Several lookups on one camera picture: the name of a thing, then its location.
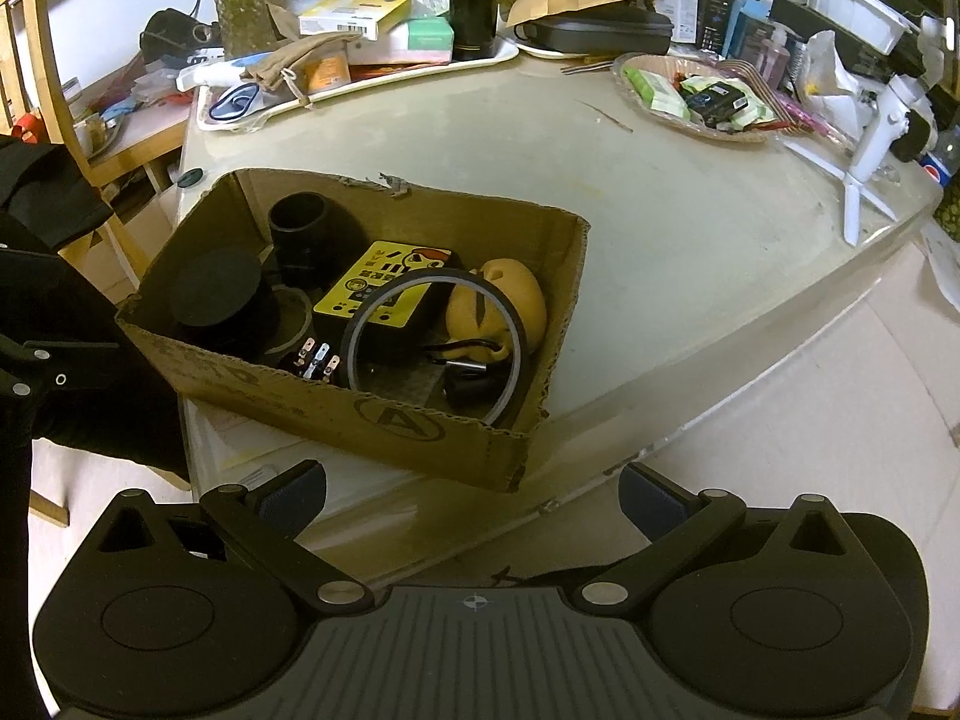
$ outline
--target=black case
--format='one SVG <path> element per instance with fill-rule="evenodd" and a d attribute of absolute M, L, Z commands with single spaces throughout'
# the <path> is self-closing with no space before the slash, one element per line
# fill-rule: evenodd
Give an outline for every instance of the black case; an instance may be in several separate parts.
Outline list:
<path fill-rule="evenodd" d="M 521 28 L 527 40 L 545 49 L 590 55 L 665 55 L 673 36 L 666 16 L 620 2 L 544 16 Z"/>

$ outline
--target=yellow label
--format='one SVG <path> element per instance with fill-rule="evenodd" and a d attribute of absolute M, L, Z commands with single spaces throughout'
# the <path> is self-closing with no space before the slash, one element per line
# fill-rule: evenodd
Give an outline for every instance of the yellow label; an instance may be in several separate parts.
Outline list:
<path fill-rule="evenodd" d="M 318 314 L 349 319 L 374 290 L 409 271 L 442 268 L 450 253 L 445 248 L 374 241 L 367 253 L 353 264 L 313 310 Z M 428 289 L 429 284 L 421 284 L 390 298 L 374 312 L 370 322 L 405 327 Z"/>

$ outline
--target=red object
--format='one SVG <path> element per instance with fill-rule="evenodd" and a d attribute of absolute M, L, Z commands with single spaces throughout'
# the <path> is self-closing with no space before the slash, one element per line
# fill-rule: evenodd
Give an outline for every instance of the red object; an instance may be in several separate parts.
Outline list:
<path fill-rule="evenodd" d="M 25 113 L 10 130 L 11 137 L 20 138 L 24 143 L 48 143 L 47 127 L 37 114 Z"/>

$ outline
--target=open cardboard box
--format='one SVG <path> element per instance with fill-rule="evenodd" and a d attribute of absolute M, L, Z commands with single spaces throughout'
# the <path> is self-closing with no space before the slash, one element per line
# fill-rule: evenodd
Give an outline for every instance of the open cardboard box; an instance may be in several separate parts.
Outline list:
<path fill-rule="evenodd" d="M 289 170 L 229 173 L 176 228 L 138 292 L 121 306 L 117 322 L 186 397 L 405 469 L 487 490 L 515 490 L 532 432 L 546 419 L 542 404 L 576 304 L 589 225 L 557 208 L 400 183 L 397 189 Z M 267 211 L 297 191 L 316 191 L 339 203 L 369 241 L 447 248 L 459 254 L 467 269 L 511 257 L 534 272 L 546 297 L 548 324 L 509 428 L 306 382 L 174 338 L 167 295 L 182 264 L 225 245 L 240 245 L 262 256 L 271 245 Z"/>

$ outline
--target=metal screw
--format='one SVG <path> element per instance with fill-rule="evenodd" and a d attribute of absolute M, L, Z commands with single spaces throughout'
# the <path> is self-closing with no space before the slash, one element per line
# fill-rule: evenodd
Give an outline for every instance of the metal screw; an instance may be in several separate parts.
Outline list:
<path fill-rule="evenodd" d="M 630 597 L 622 584 L 614 581 L 594 581 L 581 590 L 584 600 L 596 607 L 614 607 Z"/>
<path fill-rule="evenodd" d="M 333 605 L 354 604 L 365 594 L 361 584 L 347 580 L 328 581 L 317 589 L 317 597 L 323 603 Z"/>

